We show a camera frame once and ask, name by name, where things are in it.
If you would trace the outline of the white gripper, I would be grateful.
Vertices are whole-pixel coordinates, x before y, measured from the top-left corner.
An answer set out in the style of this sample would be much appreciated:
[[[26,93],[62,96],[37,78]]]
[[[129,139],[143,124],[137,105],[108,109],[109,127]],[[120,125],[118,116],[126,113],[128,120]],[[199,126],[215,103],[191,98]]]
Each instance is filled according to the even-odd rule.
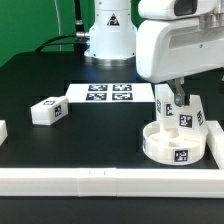
[[[138,74],[168,81],[178,107],[190,105],[184,76],[224,67],[224,0],[140,0]]]

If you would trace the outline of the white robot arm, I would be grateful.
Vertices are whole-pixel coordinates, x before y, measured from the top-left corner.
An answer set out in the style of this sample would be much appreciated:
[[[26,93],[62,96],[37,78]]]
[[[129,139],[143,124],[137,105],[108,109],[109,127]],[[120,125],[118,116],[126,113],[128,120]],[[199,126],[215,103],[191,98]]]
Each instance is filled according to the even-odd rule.
[[[224,0],[140,0],[136,27],[131,0],[95,0],[86,60],[105,66],[134,60],[151,83],[168,82],[174,102],[189,103],[184,78],[224,67]]]

